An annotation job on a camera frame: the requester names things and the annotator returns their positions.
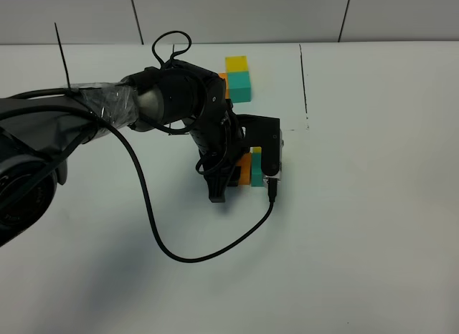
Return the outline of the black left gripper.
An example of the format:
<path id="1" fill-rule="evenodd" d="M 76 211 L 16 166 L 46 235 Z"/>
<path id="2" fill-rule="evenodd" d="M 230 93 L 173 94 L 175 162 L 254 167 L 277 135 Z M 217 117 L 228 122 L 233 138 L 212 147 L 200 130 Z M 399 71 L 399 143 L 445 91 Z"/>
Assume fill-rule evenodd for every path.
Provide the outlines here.
<path id="1" fill-rule="evenodd" d="M 207 182 L 208 197 L 212 203 L 224 203 L 227 187 L 239 184 L 239 167 L 236 163 L 250 152 L 246 128 L 239 126 L 234 113 L 225 112 L 220 119 L 208 119 L 190 131 L 199 149 L 195 166 Z M 236 146 L 240 139 L 240 148 Z"/>

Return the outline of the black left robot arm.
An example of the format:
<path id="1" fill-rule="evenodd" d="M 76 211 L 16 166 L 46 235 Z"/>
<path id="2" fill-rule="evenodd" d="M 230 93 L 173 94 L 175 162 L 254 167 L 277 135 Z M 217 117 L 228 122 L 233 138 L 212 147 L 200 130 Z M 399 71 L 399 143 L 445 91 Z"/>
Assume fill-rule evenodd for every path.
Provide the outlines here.
<path id="1" fill-rule="evenodd" d="M 82 144 L 181 121 L 199 149 L 197 171 L 213 202 L 223 199 L 248 152 L 226 84 L 215 72 L 181 60 L 148 67 L 120 82 L 35 90 L 1 100 L 1 243 L 35 224 L 67 180 L 67 158 Z"/>

